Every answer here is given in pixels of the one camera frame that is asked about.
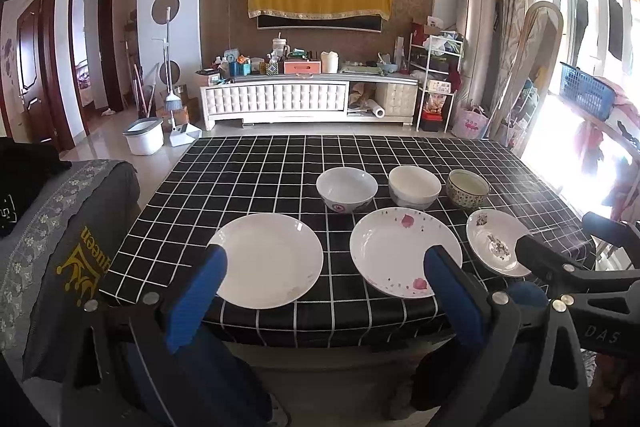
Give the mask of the white TV cabinet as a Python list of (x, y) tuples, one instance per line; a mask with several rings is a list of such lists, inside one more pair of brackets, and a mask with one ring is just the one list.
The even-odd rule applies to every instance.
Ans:
[[(416, 80), (411, 76), (356, 74), (246, 76), (200, 89), (202, 118), (210, 130), (223, 120), (242, 124), (286, 122), (388, 122), (413, 124)], [(378, 119), (362, 106), (375, 100)]]

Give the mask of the white bowl red mark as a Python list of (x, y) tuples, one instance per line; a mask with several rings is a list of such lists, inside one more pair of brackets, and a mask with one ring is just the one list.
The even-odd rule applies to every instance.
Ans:
[(335, 167), (318, 176), (316, 189), (329, 210), (353, 213), (372, 202), (378, 193), (378, 182), (363, 170)]

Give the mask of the standing arched mirror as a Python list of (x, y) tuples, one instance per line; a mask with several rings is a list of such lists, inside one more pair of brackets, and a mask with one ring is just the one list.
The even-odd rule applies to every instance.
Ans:
[(527, 9), (514, 59), (506, 71), (506, 83), (495, 89), (498, 98), (491, 109), (489, 139), (498, 140), (500, 127), (506, 126), (527, 80), (536, 88), (538, 101), (544, 101), (558, 61), (563, 28), (563, 15), (554, 3), (537, 1)]

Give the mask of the white plastic jug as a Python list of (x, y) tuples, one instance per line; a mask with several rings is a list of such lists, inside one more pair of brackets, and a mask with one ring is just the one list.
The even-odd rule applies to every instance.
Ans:
[(323, 51), (320, 55), (321, 69), (323, 74), (336, 74), (340, 66), (340, 58), (334, 51)]

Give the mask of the grey sofa cover cloth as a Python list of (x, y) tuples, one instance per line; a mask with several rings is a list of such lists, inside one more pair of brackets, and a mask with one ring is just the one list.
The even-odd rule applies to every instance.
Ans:
[(127, 161), (74, 161), (1, 241), (1, 353), (20, 381), (64, 381), (96, 298), (139, 210)]

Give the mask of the black white grid tablecloth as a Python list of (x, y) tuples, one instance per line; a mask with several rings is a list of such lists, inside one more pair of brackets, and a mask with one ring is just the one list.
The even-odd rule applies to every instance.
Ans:
[(275, 348), (395, 348), (414, 338), (442, 338), (446, 317), (433, 298), (405, 300), (378, 291), (348, 252), (356, 216), (326, 208), (320, 173), (356, 167), (378, 182), (374, 208), (392, 202), (388, 175), (416, 165), (445, 179), (454, 169), (482, 176), (488, 206), (510, 213), (558, 253), (586, 268), (593, 241), (575, 213), (503, 146), (423, 136), (243, 135), (201, 139), (160, 184), (122, 242), (101, 285), (112, 303), (134, 303), (193, 265), (215, 232), (255, 212), (302, 220), (319, 237), (323, 268), (314, 286), (286, 306), (253, 311), (216, 299), (205, 321), (225, 340)]

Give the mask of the white plate pink petals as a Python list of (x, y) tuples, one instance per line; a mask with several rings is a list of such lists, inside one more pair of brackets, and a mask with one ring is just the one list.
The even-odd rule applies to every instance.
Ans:
[(349, 237), (352, 262), (374, 288), (401, 299), (432, 297), (423, 262), (428, 248), (442, 246), (462, 265), (459, 241), (447, 225), (420, 210), (390, 207), (360, 219)]

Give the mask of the cream white bowl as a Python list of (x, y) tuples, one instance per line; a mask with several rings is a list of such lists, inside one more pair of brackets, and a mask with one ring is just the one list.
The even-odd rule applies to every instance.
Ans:
[(388, 175), (388, 187), (390, 198), (397, 206), (427, 210), (442, 191), (442, 182), (421, 167), (402, 165)]

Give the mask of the dark wooden door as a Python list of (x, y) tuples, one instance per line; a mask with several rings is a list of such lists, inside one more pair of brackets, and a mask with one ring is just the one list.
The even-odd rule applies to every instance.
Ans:
[(55, 0), (1, 3), (1, 115), (10, 138), (62, 152), (74, 141), (58, 80), (54, 16)]

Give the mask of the green patterned bowl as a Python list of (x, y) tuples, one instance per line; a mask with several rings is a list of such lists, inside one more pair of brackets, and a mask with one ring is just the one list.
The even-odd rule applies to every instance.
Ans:
[(489, 191), (489, 183), (479, 174), (464, 169), (454, 169), (448, 174), (447, 196), (461, 209), (477, 210), (484, 204)]

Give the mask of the white paper roll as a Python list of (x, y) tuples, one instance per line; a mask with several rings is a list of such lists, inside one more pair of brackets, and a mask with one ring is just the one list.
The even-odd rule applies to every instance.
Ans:
[(385, 109), (377, 101), (370, 98), (363, 103), (362, 108), (378, 119), (384, 118), (386, 115)]

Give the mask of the blue plastic basket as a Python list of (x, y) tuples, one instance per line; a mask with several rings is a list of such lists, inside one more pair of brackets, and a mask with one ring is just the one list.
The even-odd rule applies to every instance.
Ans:
[(560, 98), (574, 103), (600, 121), (606, 121), (614, 107), (614, 89), (579, 68), (566, 63), (561, 63), (561, 66)]

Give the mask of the large plain white plate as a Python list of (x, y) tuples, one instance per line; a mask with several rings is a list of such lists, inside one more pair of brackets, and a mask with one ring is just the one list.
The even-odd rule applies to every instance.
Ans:
[(280, 213), (235, 219), (218, 230), (210, 243), (227, 256), (218, 296), (244, 309), (294, 303), (314, 286), (323, 267), (317, 234), (304, 222)]

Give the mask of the broom with dustpan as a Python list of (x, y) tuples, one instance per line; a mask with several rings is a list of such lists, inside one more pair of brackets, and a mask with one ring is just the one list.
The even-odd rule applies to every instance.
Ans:
[(191, 145), (202, 136), (202, 130), (194, 124), (187, 122), (186, 124), (177, 124), (175, 113), (178, 110), (183, 109), (183, 104), (180, 96), (174, 92), (174, 82), (172, 81), (172, 62), (170, 59), (170, 19), (171, 19), (171, 6), (168, 5), (165, 12), (165, 38), (163, 40), (163, 66), (164, 66), (164, 78), (167, 93), (165, 96), (165, 108), (169, 113), (169, 120), (171, 124), (171, 132), (169, 133), (169, 144), (172, 147)]

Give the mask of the silver standing air conditioner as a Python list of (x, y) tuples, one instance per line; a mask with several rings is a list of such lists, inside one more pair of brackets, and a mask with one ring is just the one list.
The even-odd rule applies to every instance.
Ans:
[(458, 107), (480, 105), (486, 86), (497, 0), (458, 0), (457, 33), (463, 38)]

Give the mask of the pink tote bag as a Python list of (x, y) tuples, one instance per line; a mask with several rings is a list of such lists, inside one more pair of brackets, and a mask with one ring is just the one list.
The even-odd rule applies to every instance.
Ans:
[(488, 124), (489, 118), (480, 106), (460, 109), (454, 118), (451, 133), (460, 139), (479, 140), (484, 138)]

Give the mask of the white metal shelf rack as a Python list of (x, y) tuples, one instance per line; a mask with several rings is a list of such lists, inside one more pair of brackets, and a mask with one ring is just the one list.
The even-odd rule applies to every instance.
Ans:
[(413, 25), (409, 43), (409, 72), (416, 80), (414, 127), (446, 132), (460, 87), (463, 38), (457, 31)]

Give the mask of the small white patterned plate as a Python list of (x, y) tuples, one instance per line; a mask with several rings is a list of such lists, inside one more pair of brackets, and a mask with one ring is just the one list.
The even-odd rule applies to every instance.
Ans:
[(476, 210), (466, 220), (466, 236), (473, 253), (487, 269), (504, 277), (530, 274), (515, 252), (518, 240), (528, 234), (520, 220), (495, 209)]

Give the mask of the white mop bucket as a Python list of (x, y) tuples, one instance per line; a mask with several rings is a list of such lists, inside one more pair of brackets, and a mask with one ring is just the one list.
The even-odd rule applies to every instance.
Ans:
[(136, 156), (150, 156), (164, 145), (163, 121), (160, 118), (138, 119), (122, 135), (127, 141), (130, 153)]

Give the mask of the pink storage box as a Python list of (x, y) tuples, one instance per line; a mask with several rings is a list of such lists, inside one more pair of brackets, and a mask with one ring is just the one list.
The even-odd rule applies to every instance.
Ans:
[(322, 73), (321, 63), (318, 61), (284, 61), (285, 75), (318, 75)]

